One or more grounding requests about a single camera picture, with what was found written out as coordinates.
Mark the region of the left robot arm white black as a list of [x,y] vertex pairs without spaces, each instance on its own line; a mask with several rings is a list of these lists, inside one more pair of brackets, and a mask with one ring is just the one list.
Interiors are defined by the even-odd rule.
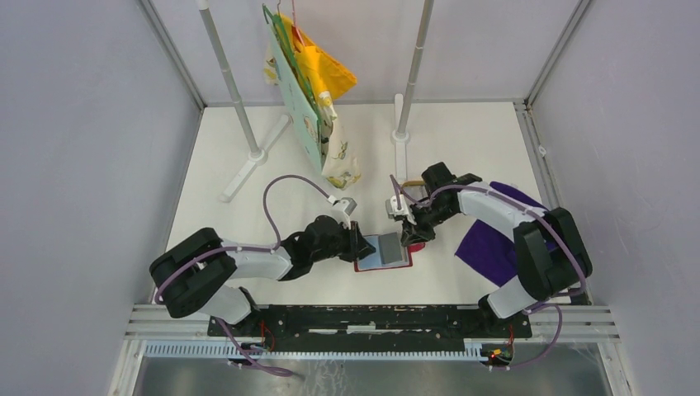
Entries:
[[273,250],[235,246],[212,228],[200,229],[154,260],[149,274],[157,287],[156,301],[172,318],[207,314],[245,337],[258,329],[257,306],[245,288],[230,287],[227,281],[292,281],[307,275],[318,262],[337,258],[354,263],[374,253],[376,248],[357,222],[346,226],[321,215]]

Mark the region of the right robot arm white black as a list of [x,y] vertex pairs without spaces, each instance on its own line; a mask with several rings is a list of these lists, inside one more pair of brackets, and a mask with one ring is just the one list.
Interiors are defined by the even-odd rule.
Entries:
[[584,293],[593,265],[568,210],[549,210],[513,187],[472,173],[458,177],[444,163],[430,166],[422,181],[427,195],[420,199],[393,181],[387,214],[401,222],[406,247],[433,241],[436,227],[457,215],[475,218],[456,256],[498,287],[478,303],[476,323],[483,334],[497,337],[515,314]]

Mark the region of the red leather card holder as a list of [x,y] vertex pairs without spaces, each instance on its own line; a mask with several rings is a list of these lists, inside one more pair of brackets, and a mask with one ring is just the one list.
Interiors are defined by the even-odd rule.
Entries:
[[408,247],[401,244],[400,233],[369,235],[366,240],[375,248],[369,256],[354,262],[355,272],[407,268],[413,265],[413,254],[424,249],[425,243]]

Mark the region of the grey card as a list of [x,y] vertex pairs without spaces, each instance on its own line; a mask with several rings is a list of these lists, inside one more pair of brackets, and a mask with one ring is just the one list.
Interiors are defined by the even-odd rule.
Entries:
[[405,262],[404,247],[398,233],[385,233],[378,237],[378,246],[383,267],[400,266]]

